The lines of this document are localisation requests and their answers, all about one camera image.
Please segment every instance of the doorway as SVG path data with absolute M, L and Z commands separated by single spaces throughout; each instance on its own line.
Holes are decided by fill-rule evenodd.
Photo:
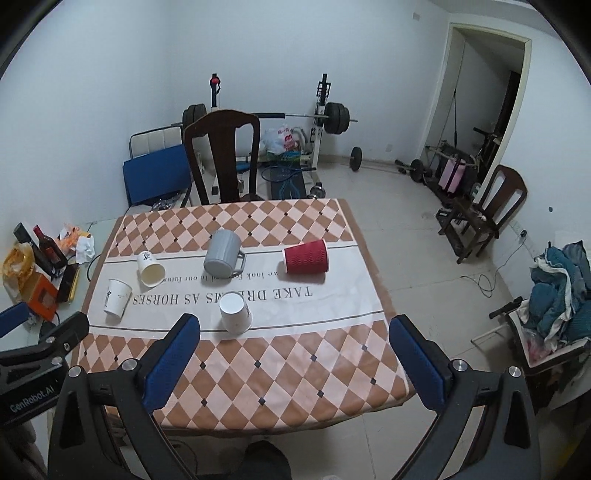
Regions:
M 500 163 L 521 107 L 530 55 L 526 38 L 450 26 L 439 96 L 420 158 L 436 178 L 448 160 L 434 149 L 466 159 L 457 194 L 474 197 Z

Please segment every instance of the pink bag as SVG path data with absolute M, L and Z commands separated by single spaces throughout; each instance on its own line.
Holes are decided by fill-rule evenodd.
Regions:
M 456 165 L 456 162 L 459 162 L 457 166 L 457 170 L 454 173 L 453 179 L 450 182 L 449 179 L 452 176 L 452 172 Z M 444 192 L 448 193 L 455 193 L 457 190 L 458 185 L 462 181 L 462 177 L 464 176 L 464 171 L 466 170 L 466 162 L 464 160 L 448 160 L 447 165 L 445 166 L 445 170 L 443 170 L 443 174 L 439 179 L 439 186 L 444 190 Z

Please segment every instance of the red paper cup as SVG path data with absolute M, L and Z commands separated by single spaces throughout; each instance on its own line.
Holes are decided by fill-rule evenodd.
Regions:
M 329 270 L 329 251 L 324 240 L 283 250 L 285 272 L 289 274 L 325 273 Z

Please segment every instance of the overturned cup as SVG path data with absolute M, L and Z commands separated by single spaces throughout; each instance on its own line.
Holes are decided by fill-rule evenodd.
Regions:
M 237 291 L 225 293 L 219 302 L 222 325 L 230 333 L 240 335 L 252 325 L 252 313 L 244 297 Z
M 109 288 L 105 297 L 105 313 L 121 318 L 131 298 L 132 288 L 124 281 L 109 279 Z
M 146 287 L 160 285 L 166 276 L 162 263 L 147 250 L 138 254 L 139 278 Z

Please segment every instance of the door frame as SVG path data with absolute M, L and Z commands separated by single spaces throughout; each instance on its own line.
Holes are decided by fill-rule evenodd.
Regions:
M 494 28 L 488 27 L 480 27 L 478 25 L 471 25 L 471 24 L 462 24 L 451 22 L 449 24 L 449 30 L 447 32 L 447 44 L 446 44 L 446 51 L 443 57 L 443 65 L 441 66 L 441 70 L 439 73 L 439 79 L 437 80 L 437 86 L 435 89 L 435 94 L 433 96 L 433 101 L 431 103 L 431 109 L 429 112 L 429 117 L 427 123 L 425 125 L 425 129 L 423 131 L 423 135 L 421 136 L 421 143 L 418 146 L 418 151 L 416 158 L 421 158 L 424 152 L 424 147 L 427 142 L 427 137 L 429 132 L 431 131 L 431 127 L 433 126 L 433 119 L 435 117 L 435 113 L 437 110 L 437 104 L 439 103 L 439 97 L 441 96 L 441 88 L 443 86 L 443 81 L 446 76 L 447 66 L 450 57 L 450 50 L 452 47 L 452 34 L 454 30 L 474 30 L 480 31 L 485 33 L 491 33 L 494 35 L 498 35 L 501 37 L 510 38 L 512 40 L 517 40 L 524 44 L 524 57 L 523 57 L 523 68 L 521 71 L 521 81 L 519 83 L 519 89 L 517 90 L 517 98 L 515 100 L 515 106 L 513 107 L 513 111 L 511 112 L 511 117 L 509 118 L 509 124 L 507 125 L 507 130 L 505 135 L 503 136 L 503 140 L 501 145 L 499 146 L 499 150 L 496 153 L 495 159 L 493 160 L 491 167 L 486 175 L 486 179 L 482 184 L 482 188 L 480 189 L 480 193 L 476 197 L 475 201 L 478 201 L 486 189 L 486 186 L 490 183 L 492 172 L 496 168 L 496 166 L 501 163 L 502 157 L 505 154 L 507 149 L 507 145 L 509 144 L 509 140 L 511 139 L 511 135 L 513 134 L 513 130 L 515 128 L 515 124 L 517 123 L 517 118 L 519 117 L 519 112 L 521 110 L 521 105 L 523 103 L 523 98 L 525 96 L 525 88 L 527 87 L 527 80 L 530 74 L 530 64 L 531 64 L 531 47 L 532 41 L 530 38 L 523 37 L 521 35 L 516 35 L 511 32 L 507 32 L 504 30 L 496 30 Z

